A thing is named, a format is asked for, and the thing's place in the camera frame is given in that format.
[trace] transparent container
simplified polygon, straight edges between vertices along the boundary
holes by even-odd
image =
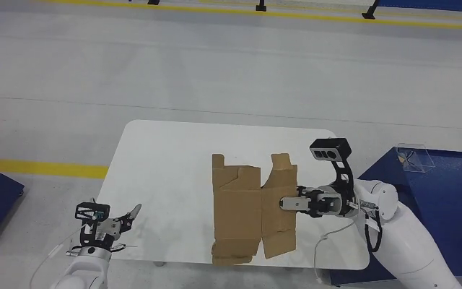
[[[406,172],[426,173],[435,167],[423,144],[398,144],[396,153]]]

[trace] blue platform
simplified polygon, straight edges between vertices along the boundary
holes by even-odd
[[[22,195],[23,190],[22,184],[0,173],[0,223]]]
[[[403,171],[396,148],[392,148],[359,179],[393,184],[399,200],[432,234],[453,274],[462,276],[462,152],[428,153],[435,168],[427,173]],[[364,270],[331,270],[333,285],[392,279],[395,277],[373,255]]]
[[[381,0],[379,6],[462,11],[462,0]]]

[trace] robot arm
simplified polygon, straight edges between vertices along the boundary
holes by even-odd
[[[113,246],[122,233],[131,229],[141,204],[122,217],[109,218],[106,204],[83,202],[76,208],[75,218],[82,220],[81,246],[77,257],[51,289],[107,289],[109,261],[113,252],[125,249],[125,244]]]
[[[428,230],[398,201],[396,188],[353,179],[346,139],[317,139],[310,150],[315,159],[332,162],[336,180],[318,188],[299,186],[299,197],[281,199],[283,210],[311,217],[357,216],[355,225],[369,251],[408,289],[462,289]]]

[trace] white table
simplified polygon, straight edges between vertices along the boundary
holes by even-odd
[[[155,262],[211,263],[214,243],[212,154],[226,165],[261,168],[264,184],[271,154],[288,152],[298,165],[298,184],[320,186],[335,179],[329,162],[318,161],[309,146],[317,138],[335,137],[320,129],[132,121],[126,125],[99,203],[110,215],[124,215],[136,204],[142,209],[131,231],[119,240],[137,246],[114,254],[116,259]],[[252,265],[313,267],[314,246],[322,233],[351,220],[297,214],[297,250],[265,259],[260,244]],[[318,247],[317,265],[326,269],[364,269],[369,254],[353,226],[329,236]]]

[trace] gray floor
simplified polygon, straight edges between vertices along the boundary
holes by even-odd
[[[0,158],[109,165],[138,118],[329,129],[356,176],[400,142],[462,148],[462,30],[0,3]],[[27,287],[102,183],[14,177],[27,193],[0,235],[8,289]],[[35,288],[70,261],[45,263]],[[110,285],[324,288],[309,269],[118,260]]]

